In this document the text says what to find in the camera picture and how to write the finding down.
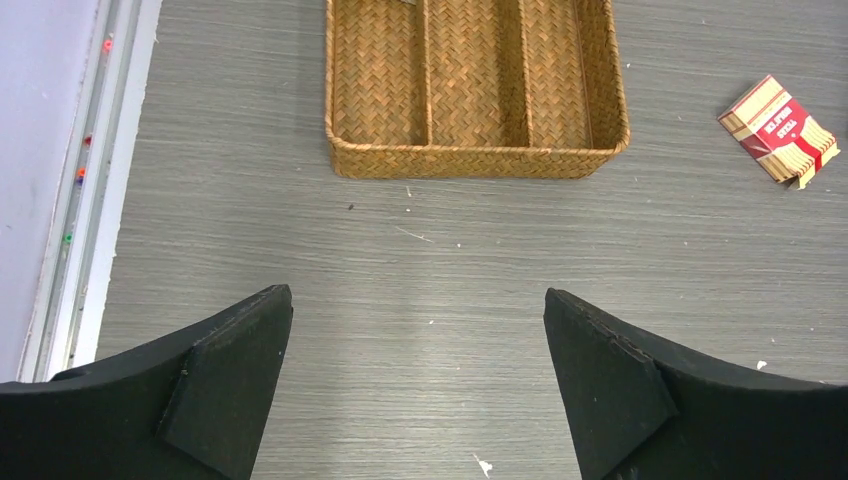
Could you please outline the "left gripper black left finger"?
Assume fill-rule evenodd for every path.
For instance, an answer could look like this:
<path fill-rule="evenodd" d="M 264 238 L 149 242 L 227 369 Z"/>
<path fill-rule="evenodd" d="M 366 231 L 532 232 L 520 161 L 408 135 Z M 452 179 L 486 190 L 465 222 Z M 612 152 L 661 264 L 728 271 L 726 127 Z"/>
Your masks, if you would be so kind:
<path fill-rule="evenodd" d="M 270 286 L 138 347 L 1 387 L 5 479 L 247 479 L 293 319 Z"/>

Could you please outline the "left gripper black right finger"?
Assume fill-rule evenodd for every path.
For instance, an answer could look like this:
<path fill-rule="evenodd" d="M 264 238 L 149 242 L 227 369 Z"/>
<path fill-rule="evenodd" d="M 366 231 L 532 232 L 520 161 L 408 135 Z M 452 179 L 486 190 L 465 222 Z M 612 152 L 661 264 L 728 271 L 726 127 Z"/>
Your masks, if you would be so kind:
<path fill-rule="evenodd" d="M 847 389 L 765 373 L 564 290 L 544 326 L 585 479 L 843 479 Z"/>

